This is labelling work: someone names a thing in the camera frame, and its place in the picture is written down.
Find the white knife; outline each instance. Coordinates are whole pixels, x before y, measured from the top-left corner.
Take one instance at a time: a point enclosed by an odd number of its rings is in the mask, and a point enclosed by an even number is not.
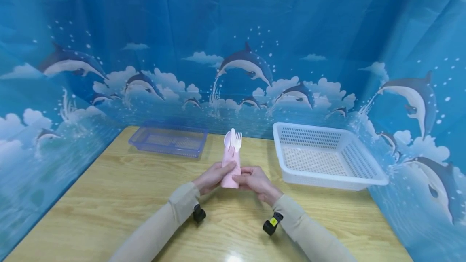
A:
[[[233,149],[234,149],[235,141],[236,141],[236,132],[235,132],[234,128],[232,128],[232,134],[231,134],[231,138],[230,138],[230,146],[233,146]]]

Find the long sleeve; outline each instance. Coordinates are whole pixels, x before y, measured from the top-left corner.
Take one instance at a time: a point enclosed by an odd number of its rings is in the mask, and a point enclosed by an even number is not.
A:
[[[169,202],[125,241],[110,262],[151,262],[193,213],[199,196],[199,190],[192,182],[177,188]]]
[[[276,201],[273,210],[283,215],[282,228],[298,243],[310,261],[356,261],[336,237],[307,216],[303,208],[287,195],[282,195]]]

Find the yellow label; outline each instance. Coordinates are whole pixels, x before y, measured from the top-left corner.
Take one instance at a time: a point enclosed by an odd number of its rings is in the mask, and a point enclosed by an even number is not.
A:
[[[272,224],[272,226],[276,226],[278,224],[278,220],[275,218],[271,218],[270,223]]]

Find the person's right hand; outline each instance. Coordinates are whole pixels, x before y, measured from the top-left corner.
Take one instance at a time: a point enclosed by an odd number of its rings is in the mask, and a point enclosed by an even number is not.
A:
[[[240,189],[254,191],[259,200],[271,207],[283,195],[259,166],[241,167],[241,175],[234,175],[233,180],[239,183]]]

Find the wooden table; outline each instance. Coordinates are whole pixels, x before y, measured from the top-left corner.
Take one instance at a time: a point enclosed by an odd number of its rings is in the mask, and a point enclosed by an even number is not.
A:
[[[139,152],[126,128],[7,257],[18,261],[108,261],[182,183],[223,153],[223,136],[209,135],[199,160]],[[243,139],[243,166],[261,166],[273,183],[329,229],[358,261],[411,261],[369,193],[284,183],[271,140]],[[262,230],[272,211],[252,192],[221,189],[201,199],[207,218],[178,229],[154,261],[306,261],[280,228]]]

